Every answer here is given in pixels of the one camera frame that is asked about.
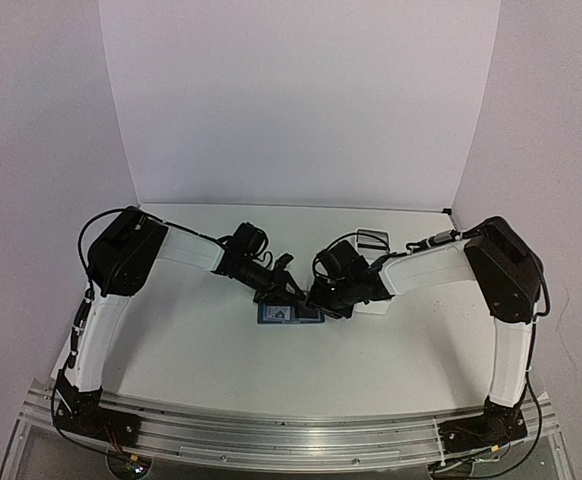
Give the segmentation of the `blue leather card holder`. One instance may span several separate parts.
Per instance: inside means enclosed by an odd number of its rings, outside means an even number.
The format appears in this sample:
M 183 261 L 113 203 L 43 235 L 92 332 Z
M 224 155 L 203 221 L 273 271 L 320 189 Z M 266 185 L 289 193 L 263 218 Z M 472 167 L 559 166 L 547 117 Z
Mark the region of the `blue leather card holder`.
M 258 304 L 257 323 L 260 325 L 314 325 L 324 322 L 322 312 L 309 308 L 303 302 Z

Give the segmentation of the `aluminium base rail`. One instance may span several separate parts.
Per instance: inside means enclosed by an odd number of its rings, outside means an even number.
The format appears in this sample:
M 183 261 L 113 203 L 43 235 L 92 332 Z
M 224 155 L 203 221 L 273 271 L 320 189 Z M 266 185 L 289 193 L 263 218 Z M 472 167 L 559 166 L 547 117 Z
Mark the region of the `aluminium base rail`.
M 34 382 L 25 397 L 13 430 L 5 471 L 15 478 L 24 453 L 33 452 L 34 434 L 50 434 L 51 447 L 69 447 L 75 457 L 89 453 L 62 440 L 51 424 L 51 387 Z M 547 395 L 540 440 L 532 455 L 539 460 L 564 460 L 560 427 Z M 442 423 L 477 416 L 478 409 L 415 415 L 371 415 L 333 418 L 292 418 L 171 405 L 104 393 L 100 405 L 114 413 L 135 416 L 126 452 L 153 459 L 200 466 L 251 471 L 334 473 L 386 470 L 443 461 L 478 450 L 451 452 L 456 442 L 443 440 Z

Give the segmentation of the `stack of cards in tray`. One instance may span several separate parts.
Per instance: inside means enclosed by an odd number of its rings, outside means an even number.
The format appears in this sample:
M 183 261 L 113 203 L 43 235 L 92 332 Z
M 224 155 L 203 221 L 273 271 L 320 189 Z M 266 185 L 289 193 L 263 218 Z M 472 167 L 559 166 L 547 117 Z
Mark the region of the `stack of cards in tray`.
M 386 231 L 358 229 L 355 234 L 356 246 L 362 250 L 390 250 L 390 236 Z

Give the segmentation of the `black VIP credit card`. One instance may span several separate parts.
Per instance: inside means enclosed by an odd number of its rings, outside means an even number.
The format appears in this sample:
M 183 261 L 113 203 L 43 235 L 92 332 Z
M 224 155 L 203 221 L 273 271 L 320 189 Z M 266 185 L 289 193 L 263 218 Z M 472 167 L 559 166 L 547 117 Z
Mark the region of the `black VIP credit card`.
M 299 305 L 295 308 L 295 315 L 299 321 L 302 322 L 321 322 L 323 320 L 322 314 L 314 309 Z

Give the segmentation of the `white credit card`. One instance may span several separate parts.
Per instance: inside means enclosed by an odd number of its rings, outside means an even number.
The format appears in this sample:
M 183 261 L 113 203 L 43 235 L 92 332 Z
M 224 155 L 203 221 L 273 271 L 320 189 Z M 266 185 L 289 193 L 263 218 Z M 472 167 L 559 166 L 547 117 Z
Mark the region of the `white credit card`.
M 285 324 L 292 320 L 291 306 L 260 305 L 258 322 L 261 324 Z

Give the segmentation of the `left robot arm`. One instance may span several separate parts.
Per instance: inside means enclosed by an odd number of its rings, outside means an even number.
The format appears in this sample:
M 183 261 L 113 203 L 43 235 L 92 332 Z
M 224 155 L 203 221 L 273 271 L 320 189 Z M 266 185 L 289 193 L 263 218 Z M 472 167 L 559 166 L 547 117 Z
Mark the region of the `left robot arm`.
M 113 221 L 89 248 L 78 249 L 87 285 L 72 323 L 67 357 L 55 379 L 51 416 L 61 435 L 106 442 L 112 454 L 122 454 L 136 444 L 141 419 L 102 407 L 104 366 L 116 326 L 156 261 L 236 280 L 253 290 L 256 303 L 294 305 L 306 295 L 287 269 L 292 255 L 260 263 L 268 237 L 250 223 L 214 238 L 137 207 L 109 213 Z

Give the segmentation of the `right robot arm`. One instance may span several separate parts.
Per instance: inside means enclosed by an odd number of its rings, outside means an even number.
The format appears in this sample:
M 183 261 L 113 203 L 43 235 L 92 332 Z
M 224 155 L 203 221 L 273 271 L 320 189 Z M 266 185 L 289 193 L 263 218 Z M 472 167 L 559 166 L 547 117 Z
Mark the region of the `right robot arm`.
M 320 250 L 311 269 L 308 303 L 335 319 L 404 294 L 469 285 L 492 324 L 491 378 L 480 413 L 439 425 L 442 444 L 459 453 L 526 437 L 522 401 L 529 392 L 537 322 L 548 315 L 551 301 L 542 261 L 507 220 L 492 216 L 467 230 L 410 241 L 400 250 L 359 229 Z

